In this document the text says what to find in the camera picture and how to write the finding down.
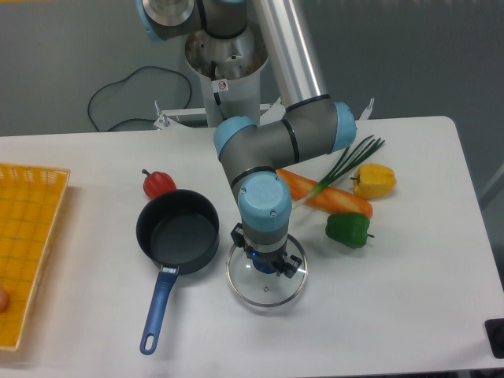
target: blue joint cap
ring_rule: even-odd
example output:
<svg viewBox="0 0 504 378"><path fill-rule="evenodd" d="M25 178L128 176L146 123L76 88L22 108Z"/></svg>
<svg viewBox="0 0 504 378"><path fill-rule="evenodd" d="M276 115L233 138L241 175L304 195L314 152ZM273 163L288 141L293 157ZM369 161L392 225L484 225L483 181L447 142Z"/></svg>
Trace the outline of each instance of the blue joint cap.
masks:
<svg viewBox="0 0 504 378"><path fill-rule="evenodd" d="M289 222L292 198L287 183L272 172L258 172L238 193L242 219L259 232L274 232Z"/></svg>
<svg viewBox="0 0 504 378"><path fill-rule="evenodd" d="M335 102L334 105L338 113L338 130L331 152L350 146L354 142L357 134L357 125L355 124L354 115L350 111L348 105L344 102Z"/></svg>
<svg viewBox="0 0 504 378"><path fill-rule="evenodd" d="M255 121L250 117L232 117L222 122L213 133L213 145L217 150L217 156L221 159L221 152L226 143L240 130L248 127L257 127Z"/></svg>
<svg viewBox="0 0 504 378"><path fill-rule="evenodd" d="M149 39L152 42L162 41L163 39L154 31L152 26L150 26L150 22L147 19L145 10L143 10L142 0L136 0L136 10L139 11L140 20L142 20L143 27L145 28L145 31L147 32Z"/></svg>

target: yellow plastic basket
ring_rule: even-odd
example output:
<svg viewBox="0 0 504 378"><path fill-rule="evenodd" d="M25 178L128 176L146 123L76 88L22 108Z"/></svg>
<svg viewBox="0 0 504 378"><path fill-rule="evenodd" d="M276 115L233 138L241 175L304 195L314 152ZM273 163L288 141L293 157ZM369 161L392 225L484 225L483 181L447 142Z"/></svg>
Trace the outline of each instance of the yellow plastic basket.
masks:
<svg viewBox="0 0 504 378"><path fill-rule="evenodd" d="M0 163L0 286L9 294L0 313L0 350L19 347L69 175L68 169Z"/></svg>

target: orange carrot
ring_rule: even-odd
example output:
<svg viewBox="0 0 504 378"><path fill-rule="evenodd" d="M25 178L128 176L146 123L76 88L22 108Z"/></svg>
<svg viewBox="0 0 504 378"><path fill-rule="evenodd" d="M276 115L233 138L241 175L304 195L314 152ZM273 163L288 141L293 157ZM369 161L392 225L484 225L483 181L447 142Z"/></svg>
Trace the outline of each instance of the orange carrot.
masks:
<svg viewBox="0 0 504 378"><path fill-rule="evenodd" d="M285 169L278 169L276 174L285 180L294 201L303 198L317 185L316 181L296 175ZM355 212L362 213L368 218L372 216L372 206L369 202L335 187L326 187L319 194L306 201L306 204L330 214Z"/></svg>

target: toy carrot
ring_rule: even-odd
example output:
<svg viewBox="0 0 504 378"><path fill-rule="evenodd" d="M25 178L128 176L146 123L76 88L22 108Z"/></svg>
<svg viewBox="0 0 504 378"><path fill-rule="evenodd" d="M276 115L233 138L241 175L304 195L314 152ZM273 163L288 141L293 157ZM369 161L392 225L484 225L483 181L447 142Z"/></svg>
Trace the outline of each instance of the toy carrot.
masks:
<svg viewBox="0 0 504 378"><path fill-rule="evenodd" d="M339 157L339 160L336 162L335 166L332 167L332 169L329 171L329 173L325 175L324 178L320 180L308 194L306 194L303 198L300 198L292 206L292 209L295 209L296 207L308 201L308 199L316 196L331 183L336 181L345 173L349 172L351 169L357 167L364 160L377 152L385 143L385 141L381 138L372 139L373 136L374 135L370 135L367 138L364 138L349 154L348 152L350 150L350 147L347 147Z"/></svg>
<svg viewBox="0 0 504 378"><path fill-rule="evenodd" d="M317 186L317 181L296 175L285 169L278 169L276 174L285 180L294 201L305 197ZM372 216L372 206L369 202L357 195L352 195L347 191L341 191L335 187L326 187L317 195L308 198L306 204L330 214L362 213L368 218Z"/></svg>

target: blue handle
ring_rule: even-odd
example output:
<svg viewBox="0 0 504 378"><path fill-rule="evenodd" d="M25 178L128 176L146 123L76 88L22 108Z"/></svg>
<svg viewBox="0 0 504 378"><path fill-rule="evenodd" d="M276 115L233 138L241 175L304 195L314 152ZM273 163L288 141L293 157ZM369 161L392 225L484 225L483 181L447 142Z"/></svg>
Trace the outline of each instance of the blue handle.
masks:
<svg viewBox="0 0 504 378"><path fill-rule="evenodd" d="M164 272L163 269L161 269L157 275L156 286L152 294L149 314L147 315L147 321L143 329L142 342L140 343L140 351L143 354L152 354L156 350L159 332L163 324L163 317L165 317L168 296L178 276L176 272ZM147 349L147 341L150 337L152 337L152 344L150 348Z"/></svg>

